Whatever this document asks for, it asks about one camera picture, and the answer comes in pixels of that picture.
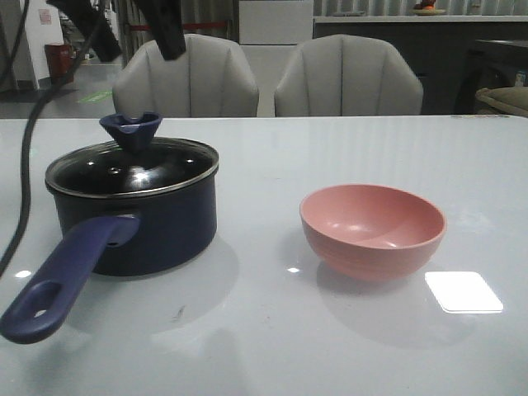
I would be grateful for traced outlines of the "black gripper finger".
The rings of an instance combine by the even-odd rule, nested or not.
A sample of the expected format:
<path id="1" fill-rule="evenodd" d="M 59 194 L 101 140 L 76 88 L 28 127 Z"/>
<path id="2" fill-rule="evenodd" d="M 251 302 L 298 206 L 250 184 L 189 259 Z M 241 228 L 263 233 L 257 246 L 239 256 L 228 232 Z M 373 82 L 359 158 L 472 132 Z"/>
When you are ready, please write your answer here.
<path id="1" fill-rule="evenodd" d="M 116 60 L 121 49 L 106 20 L 107 1 L 93 3 L 89 0 L 50 0 L 47 4 L 61 11 L 80 31 L 103 63 Z"/>
<path id="2" fill-rule="evenodd" d="M 179 0 L 140 1 L 139 9 L 165 60 L 176 60 L 186 52 Z"/>

